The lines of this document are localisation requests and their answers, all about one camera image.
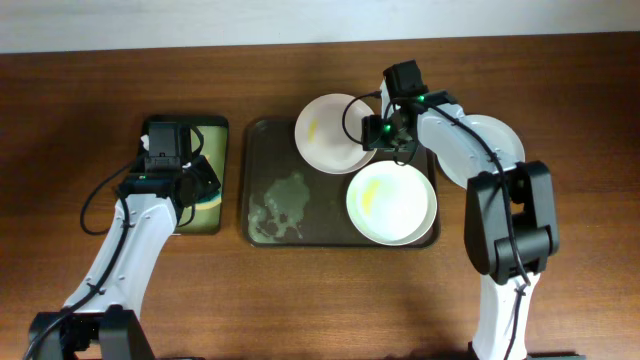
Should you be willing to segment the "green and yellow sponge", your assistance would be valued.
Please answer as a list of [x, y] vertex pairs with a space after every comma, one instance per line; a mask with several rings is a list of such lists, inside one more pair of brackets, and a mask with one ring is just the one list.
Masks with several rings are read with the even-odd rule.
[[191, 173], [196, 182], [197, 210], [208, 210], [216, 206], [221, 197], [222, 183], [204, 155], [197, 156], [191, 163]]

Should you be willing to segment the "white plate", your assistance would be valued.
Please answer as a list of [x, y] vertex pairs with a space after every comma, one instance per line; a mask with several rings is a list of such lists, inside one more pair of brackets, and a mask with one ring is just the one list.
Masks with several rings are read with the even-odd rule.
[[[477, 133], [497, 155], [504, 170], [511, 170], [516, 163], [525, 161], [525, 150], [517, 134], [504, 122], [487, 115], [466, 115], [461, 121]], [[447, 163], [438, 159], [444, 174], [456, 185], [466, 189], [469, 178], [481, 172], [497, 173], [489, 155], [468, 133], [461, 135], [468, 140], [471, 149], [466, 151], [466, 159]]]

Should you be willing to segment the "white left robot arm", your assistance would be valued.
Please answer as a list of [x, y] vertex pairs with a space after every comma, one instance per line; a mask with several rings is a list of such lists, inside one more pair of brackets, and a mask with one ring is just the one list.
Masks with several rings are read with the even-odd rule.
[[141, 155], [123, 170], [98, 255], [61, 310], [36, 315], [26, 358], [74, 359], [93, 343], [104, 359], [153, 358], [139, 315], [155, 263], [184, 209], [217, 197], [220, 182], [203, 155]]

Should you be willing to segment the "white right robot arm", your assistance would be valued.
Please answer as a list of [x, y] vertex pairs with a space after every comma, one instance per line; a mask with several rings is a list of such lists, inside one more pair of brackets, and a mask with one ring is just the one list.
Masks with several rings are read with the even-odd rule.
[[507, 151], [497, 136], [447, 94], [384, 98], [362, 120], [365, 149], [433, 152], [466, 191], [464, 244], [481, 276], [480, 317], [469, 351], [476, 359], [528, 359], [525, 334], [533, 291], [559, 249], [551, 173]]

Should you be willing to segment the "cream yellow plate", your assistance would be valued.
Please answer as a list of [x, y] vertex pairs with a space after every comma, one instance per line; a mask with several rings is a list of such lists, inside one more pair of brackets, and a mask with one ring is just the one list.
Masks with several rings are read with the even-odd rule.
[[346, 192], [346, 209], [364, 237], [378, 245], [400, 247], [422, 239], [434, 228], [438, 200], [423, 172], [385, 160], [354, 176]]

